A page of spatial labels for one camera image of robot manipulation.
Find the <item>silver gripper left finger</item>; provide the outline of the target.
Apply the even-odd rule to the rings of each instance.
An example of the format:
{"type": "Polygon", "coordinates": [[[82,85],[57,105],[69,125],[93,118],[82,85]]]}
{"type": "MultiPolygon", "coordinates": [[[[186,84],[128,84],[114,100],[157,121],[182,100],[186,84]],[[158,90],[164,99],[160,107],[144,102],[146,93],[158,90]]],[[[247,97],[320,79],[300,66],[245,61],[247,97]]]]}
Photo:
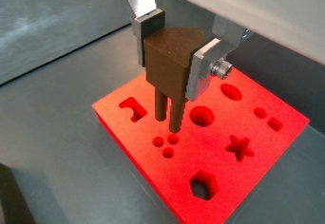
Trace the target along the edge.
{"type": "Polygon", "coordinates": [[[156,0],[128,0],[133,31],[138,39],[138,63],[145,66],[144,40],[165,26],[165,12],[156,0]]]}

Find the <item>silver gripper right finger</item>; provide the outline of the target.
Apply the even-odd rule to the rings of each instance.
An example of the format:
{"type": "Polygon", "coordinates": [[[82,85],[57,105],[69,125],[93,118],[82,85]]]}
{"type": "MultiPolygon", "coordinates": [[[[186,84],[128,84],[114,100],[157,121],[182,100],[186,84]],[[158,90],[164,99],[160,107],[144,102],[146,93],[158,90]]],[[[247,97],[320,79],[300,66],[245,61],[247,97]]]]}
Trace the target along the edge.
{"type": "Polygon", "coordinates": [[[214,16],[213,38],[193,53],[186,98],[196,101],[208,90],[213,77],[225,79],[233,69],[228,54],[245,42],[253,31],[230,20],[214,16]]]}

